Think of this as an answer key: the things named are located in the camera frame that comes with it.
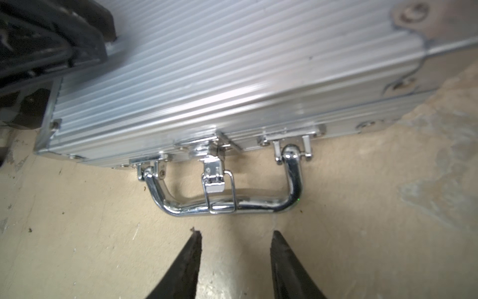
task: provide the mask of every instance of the screw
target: screw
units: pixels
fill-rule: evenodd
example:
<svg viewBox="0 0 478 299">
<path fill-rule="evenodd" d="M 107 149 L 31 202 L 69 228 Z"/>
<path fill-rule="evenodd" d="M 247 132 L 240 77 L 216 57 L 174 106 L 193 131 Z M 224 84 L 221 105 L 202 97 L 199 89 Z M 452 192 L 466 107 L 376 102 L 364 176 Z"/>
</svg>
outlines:
<svg viewBox="0 0 478 299">
<path fill-rule="evenodd" d="M 271 142 L 269 142 L 269 140 L 266 139 L 265 136 L 261 136 L 257 139 L 257 143 L 260 145 L 260 146 L 268 146 L 268 145 L 271 145 Z"/>
<path fill-rule="evenodd" d="M 60 124 L 58 122 L 51 122 L 50 124 L 50 131 L 56 132 L 60 128 Z"/>
<path fill-rule="evenodd" d="M 359 125 L 357 126 L 357 128 L 358 128 L 358 129 L 362 129 L 362 128 L 365 128 L 365 127 L 371 127 L 371 126 L 373 126 L 373 125 L 375 125 L 375 122 L 374 122 L 374 121 L 371 121 L 371 122 L 363 122 L 363 123 L 359 124 Z"/>
<path fill-rule="evenodd" d="M 401 82 L 395 84 L 392 89 L 393 90 L 405 89 L 405 88 L 413 87 L 414 84 L 415 84 L 415 78 L 405 78 Z"/>
<path fill-rule="evenodd" d="M 414 3 L 405 8 L 400 15 L 400 19 L 405 23 L 418 23 L 423 21 L 430 11 L 430 6 L 426 3 Z"/>
</svg>

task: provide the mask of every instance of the black machine part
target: black machine part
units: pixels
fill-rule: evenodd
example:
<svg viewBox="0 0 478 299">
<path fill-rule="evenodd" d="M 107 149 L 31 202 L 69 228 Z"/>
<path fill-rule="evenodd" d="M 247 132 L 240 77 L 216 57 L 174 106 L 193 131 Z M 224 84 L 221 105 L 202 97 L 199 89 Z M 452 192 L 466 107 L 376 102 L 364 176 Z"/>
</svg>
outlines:
<svg viewBox="0 0 478 299">
<path fill-rule="evenodd" d="M 193 231 L 178 257 L 146 299 L 193 299 L 201 263 L 201 233 Z M 275 299 L 326 299 L 279 231 L 271 242 Z"/>
<path fill-rule="evenodd" d="M 106 61 L 111 13 L 92 0 L 0 0 L 0 95 Z"/>
</svg>

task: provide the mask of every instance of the concrete floor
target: concrete floor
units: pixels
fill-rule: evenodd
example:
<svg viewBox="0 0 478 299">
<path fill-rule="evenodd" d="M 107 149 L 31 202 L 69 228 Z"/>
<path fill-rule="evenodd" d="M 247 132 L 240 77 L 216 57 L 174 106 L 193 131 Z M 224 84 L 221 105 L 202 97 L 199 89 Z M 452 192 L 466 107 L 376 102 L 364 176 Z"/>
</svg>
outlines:
<svg viewBox="0 0 478 299">
<path fill-rule="evenodd" d="M 0 298 L 144 298 L 192 227 L 199 299 L 272 298 L 273 230 L 330 299 L 477 297 L 478 64 L 384 131 L 316 141 L 277 215 L 174 218 L 134 171 L 34 156 L 35 135 L 0 168 Z M 201 194 L 201 167 L 170 164 L 173 193 Z M 238 188 L 285 190 L 271 148 L 227 167 Z"/>
</svg>

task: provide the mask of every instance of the ribbed aluminum panel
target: ribbed aluminum panel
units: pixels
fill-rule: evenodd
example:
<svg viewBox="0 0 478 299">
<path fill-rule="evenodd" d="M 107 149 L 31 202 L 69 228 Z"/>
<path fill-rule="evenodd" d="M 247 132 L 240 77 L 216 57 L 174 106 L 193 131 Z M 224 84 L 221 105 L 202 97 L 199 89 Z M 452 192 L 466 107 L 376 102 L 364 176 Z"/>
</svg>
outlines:
<svg viewBox="0 0 478 299">
<path fill-rule="evenodd" d="M 64 78 L 49 144 L 87 160 L 378 101 L 425 55 L 393 27 L 397 0 L 98 2 L 119 38 L 106 64 Z"/>
</svg>

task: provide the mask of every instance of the floor stain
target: floor stain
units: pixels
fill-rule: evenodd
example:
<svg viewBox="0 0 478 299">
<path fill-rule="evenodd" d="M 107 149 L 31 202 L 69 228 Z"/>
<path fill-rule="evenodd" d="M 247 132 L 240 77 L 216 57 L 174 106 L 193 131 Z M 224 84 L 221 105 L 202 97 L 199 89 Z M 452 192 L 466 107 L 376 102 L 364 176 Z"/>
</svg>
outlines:
<svg viewBox="0 0 478 299">
<path fill-rule="evenodd" d="M 455 228 L 478 231 L 478 196 L 464 190 L 462 185 L 470 161 L 478 155 L 478 119 L 459 111 L 438 111 L 401 123 L 424 134 L 444 135 L 452 141 L 450 147 L 441 148 L 435 157 L 440 175 L 401 186 L 402 200 Z"/>
<path fill-rule="evenodd" d="M 25 164 L 25 161 L 27 160 L 27 158 L 28 158 L 28 156 L 26 156 L 20 162 L 15 164 L 15 172 L 18 172 L 23 167 L 23 164 Z"/>
<path fill-rule="evenodd" d="M 0 221 L 0 233 L 3 233 L 7 229 L 8 227 L 7 221 L 8 221 L 8 218 L 5 218 L 2 221 Z"/>
</svg>

